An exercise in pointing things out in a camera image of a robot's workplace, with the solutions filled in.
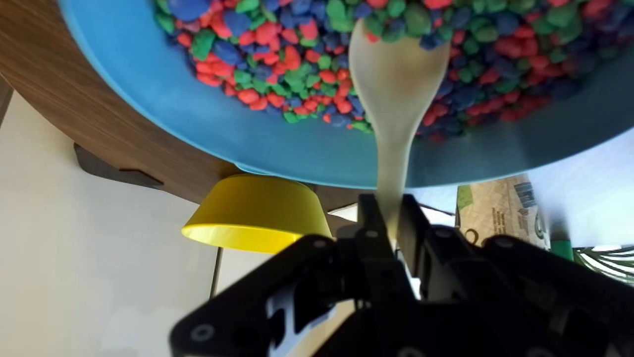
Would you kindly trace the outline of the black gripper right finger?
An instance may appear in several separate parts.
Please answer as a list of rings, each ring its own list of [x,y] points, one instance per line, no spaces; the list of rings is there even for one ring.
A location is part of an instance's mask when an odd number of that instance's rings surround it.
[[[418,200],[412,194],[404,194],[400,202],[396,242],[410,272],[420,270],[422,242],[430,232],[432,224],[424,216]]]

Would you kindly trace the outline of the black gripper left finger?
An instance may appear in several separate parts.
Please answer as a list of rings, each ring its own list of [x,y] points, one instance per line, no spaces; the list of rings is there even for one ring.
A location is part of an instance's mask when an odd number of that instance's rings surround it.
[[[371,264],[394,262],[394,252],[389,242],[387,224],[381,214],[379,202],[373,194],[359,196],[359,232],[355,246],[359,256]]]

